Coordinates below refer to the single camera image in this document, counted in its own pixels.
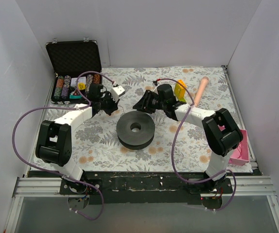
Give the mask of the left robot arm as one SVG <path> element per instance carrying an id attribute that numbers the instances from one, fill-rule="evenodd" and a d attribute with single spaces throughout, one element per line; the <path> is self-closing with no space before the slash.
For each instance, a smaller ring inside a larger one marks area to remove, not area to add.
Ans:
<path id="1" fill-rule="evenodd" d="M 76 194 L 87 190 L 87 182 L 82 179 L 84 171 L 72 158 L 72 138 L 74 131 L 85 121 L 93 118 L 99 111 L 111 115 L 118 109 L 120 97 L 125 94 L 122 86 L 114 84 L 109 91 L 101 92 L 101 84 L 93 84 L 91 91 L 97 91 L 91 105 L 76 104 L 74 110 L 53 120 L 41 123 L 35 155 L 71 180 L 70 187 Z"/>

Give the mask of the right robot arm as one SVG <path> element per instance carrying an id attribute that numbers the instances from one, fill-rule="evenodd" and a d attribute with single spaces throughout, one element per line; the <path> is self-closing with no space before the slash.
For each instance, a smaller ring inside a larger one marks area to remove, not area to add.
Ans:
<path id="1" fill-rule="evenodd" d="M 221 188 L 230 156 L 243 140 L 241 130 L 227 109 L 204 110 L 195 107 L 194 104 L 179 101 L 169 84 L 159 85 L 156 92 L 145 91 L 133 109 L 149 114 L 162 110 L 168 118 L 181 124 L 187 122 L 203 128 L 211 150 L 204 178 L 192 181 L 179 176 L 179 179 L 185 183 L 202 186 L 210 193 L 215 193 Z"/>

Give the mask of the black cable spool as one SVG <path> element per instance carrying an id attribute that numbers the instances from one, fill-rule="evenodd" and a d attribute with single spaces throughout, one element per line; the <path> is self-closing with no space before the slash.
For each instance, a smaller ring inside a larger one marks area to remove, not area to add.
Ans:
<path id="1" fill-rule="evenodd" d="M 155 123 L 148 114 L 131 111 L 120 117 L 116 132 L 123 146 L 131 150 L 141 150 L 153 141 Z"/>

